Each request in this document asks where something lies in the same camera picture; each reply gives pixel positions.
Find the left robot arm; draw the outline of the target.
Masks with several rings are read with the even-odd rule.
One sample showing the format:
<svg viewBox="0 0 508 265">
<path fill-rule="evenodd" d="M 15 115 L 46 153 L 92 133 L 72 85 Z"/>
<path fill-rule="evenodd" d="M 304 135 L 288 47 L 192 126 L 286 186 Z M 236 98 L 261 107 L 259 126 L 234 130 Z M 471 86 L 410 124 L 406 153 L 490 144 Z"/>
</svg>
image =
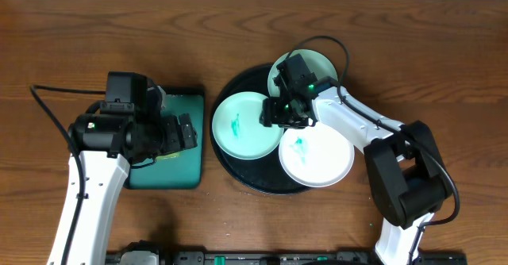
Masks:
<svg viewBox="0 0 508 265">
<path fill-rule="evenodd" d="M 111 71 L 104 95 L 63 133 L 69 179 L 50 264 L 103 264 L 130 170 L 198 145 L 189 114 L 162 115 L 165 94 L 150 78 Z"/>
</svg>

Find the green yellow sponge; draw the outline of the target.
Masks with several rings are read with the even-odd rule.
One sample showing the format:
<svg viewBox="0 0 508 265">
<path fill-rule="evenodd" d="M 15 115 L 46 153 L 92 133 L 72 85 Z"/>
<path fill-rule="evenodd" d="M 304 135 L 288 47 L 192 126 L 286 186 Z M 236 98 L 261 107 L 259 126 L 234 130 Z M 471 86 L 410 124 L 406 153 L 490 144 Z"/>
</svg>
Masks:
<svg viewBox="0 0 508 265">
<path fill-rule="evenodd" d="M 180 157 L 180 152 L 174 152 L 174 153 L 170 153 L 170 154 L 166 154 L 166 155 L 157 156 L 156 160 L 162 161 L 162 160 L 166 160 L 166 159 L 175 159 L 178 157 Z"/>
</svg>

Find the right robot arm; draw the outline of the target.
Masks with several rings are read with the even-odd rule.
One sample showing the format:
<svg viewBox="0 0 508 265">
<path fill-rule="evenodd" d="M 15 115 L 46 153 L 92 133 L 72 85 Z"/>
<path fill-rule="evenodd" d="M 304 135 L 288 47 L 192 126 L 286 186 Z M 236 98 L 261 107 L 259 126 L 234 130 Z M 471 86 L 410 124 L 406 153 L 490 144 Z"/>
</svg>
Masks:
<svg viewBox="0 0 508 265">
<path fill-rule="evenodd" d="M 433 134 L 421 121 L 406 125 L 356 100 L 330 75 L 318 78 L 299 54 L 272 68 L 279 92 L 265 99 L 260 123 L 305 129 L 321 123 L 364 154 L 371 194 L 383 215 L 375 253 L 382 264 L 414 264 L 425 228 L 445 199 L 458 198 Z"/>
</svg>

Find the mint plate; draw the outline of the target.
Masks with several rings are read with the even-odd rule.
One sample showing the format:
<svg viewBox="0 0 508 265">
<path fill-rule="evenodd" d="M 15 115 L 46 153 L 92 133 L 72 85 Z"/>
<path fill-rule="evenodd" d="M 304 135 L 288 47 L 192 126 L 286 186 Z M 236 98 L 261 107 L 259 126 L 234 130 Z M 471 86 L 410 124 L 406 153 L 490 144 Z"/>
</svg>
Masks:
<svg viewBox="0 0 508 265">
<path fill-rule="evenodd" d="M 274 78 L 279 74 L 277 65 L 282 63 L 288 53 L 280 56 L 272 65 L 268 79 L 267 89 L 270 97 L 278 97 L 280 95 L 279 87 L 275 85 Z M 291 53 L 292 56 L 301 55 L 304 59 L 307 67 L 313 72 L 317 79 L 323 79 L 326 76 L 338 80 L 337 71 L 331 61 L 319 52 L 315 52 L 309 49 L 297 49 Z"/>
<path fill-rule="evenodd" d="M 260 123 L 263 102 L 267 98 L 256 92 L 228 96 L 216 108 L 211 130 L 219 148 L 238 159 L 259 159 L 272 152 L 283 136 L 277 125 Z"/>
</svg>

